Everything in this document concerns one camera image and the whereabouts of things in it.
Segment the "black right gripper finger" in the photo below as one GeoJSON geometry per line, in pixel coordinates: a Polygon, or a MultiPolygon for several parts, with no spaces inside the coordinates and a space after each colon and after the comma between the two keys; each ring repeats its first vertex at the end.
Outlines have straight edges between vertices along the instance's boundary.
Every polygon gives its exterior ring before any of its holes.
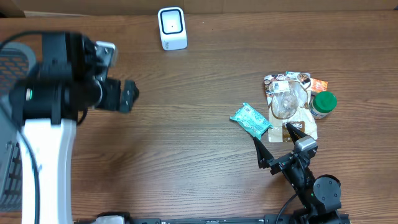
{"type": "Polygon", "coordinates": [[[293,144],[295,144],[299,139],[302,139],[306,136],[306,134],[304,132],[302,132],[301,130],[297,129],[293,124],[291,123],[286,123],[286,128],[289,132],[290,138],[293,142],[293,144]]]}
{"type": "Polygon", "coordinates": [[[257,161],[260,169],[270,168],[270,163],[274,160],[273,155],[263,145],[260,139],[253,138],[254,146],[257,152],[257,161]]]}

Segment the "teal long snack packet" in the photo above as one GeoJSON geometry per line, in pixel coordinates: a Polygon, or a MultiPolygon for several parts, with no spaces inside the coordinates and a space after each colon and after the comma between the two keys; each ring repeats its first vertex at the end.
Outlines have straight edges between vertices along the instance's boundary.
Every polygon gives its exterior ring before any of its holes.
{"type": "Polygon", "coordinates": [[[268,129],[273,128],[273,125],[248,103],[243,103],[230,120],[237,122],[252,137],[259,140],[268,129]]]}

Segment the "green lid jar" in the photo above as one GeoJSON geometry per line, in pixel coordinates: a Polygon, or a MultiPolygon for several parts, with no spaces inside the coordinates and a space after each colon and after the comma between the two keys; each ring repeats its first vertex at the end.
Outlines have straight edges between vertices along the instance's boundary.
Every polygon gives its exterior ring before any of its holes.
{"type": "Polygon", "coordinates": [[[319,92],[309,104],[309,110],[315,119],[322,119],[332,112],[337,104],[336,96],[329,91],[319,92]]]}

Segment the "brown white snack pouch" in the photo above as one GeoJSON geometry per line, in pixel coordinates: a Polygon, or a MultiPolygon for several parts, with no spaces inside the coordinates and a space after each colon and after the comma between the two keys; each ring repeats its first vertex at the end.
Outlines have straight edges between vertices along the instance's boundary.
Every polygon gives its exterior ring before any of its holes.
{"type": "Polygon", "coordinates": [[[311,100],[311,75],[300,72],[284,72],[264,77],[269,109],[269,142],[291,142],[286,124],[318,138],[317,125],[309,110],[311,100]]]}

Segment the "orange Kleenex tissue pack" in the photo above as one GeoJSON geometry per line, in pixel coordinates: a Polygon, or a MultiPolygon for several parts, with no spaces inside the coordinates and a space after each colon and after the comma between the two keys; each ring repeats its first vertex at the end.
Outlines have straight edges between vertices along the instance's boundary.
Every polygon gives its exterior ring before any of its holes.
{"type": "Polygon", "coordinates": [[[317,95],[320,92],[327,91],[328,89],[328,82],[323,80],[318,80],[316,78],[310,79],[310,91],[312,95],[317,95]]]}

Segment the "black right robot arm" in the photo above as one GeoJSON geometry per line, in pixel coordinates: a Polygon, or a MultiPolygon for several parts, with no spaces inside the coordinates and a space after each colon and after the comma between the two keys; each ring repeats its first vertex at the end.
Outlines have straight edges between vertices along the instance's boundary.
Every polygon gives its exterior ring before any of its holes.
{"type": "Polygon", "coordinates": [[[289,216],[289,223],[344,223],[347,218],[338,213],[341,208],[341,182],[333,175],[316,178],[309,168],[310,159],[317,153],[318,143],[291,123],[285,127],[294,148],[284,156],[276,159],[261,140],[254,138],[253,141],[259,168],[269,168],[272,175],[283,173],[295,191],[290,200],[297,197],[303,205],[303,209],[289,216]]]}

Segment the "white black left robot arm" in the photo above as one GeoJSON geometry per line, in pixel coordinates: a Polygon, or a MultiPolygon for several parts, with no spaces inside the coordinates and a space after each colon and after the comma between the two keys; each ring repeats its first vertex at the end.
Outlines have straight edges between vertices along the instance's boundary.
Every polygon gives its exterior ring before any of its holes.
{"type": "Polygon", "coordinates": [[[9,92],[7,118],[22,159],[22,222],[71,223],[71,161],[76,129],[89,109],[128,113],[132,80],[108,77],[113,43],[78,32],[40,31],[42,61],[9,92]]]}

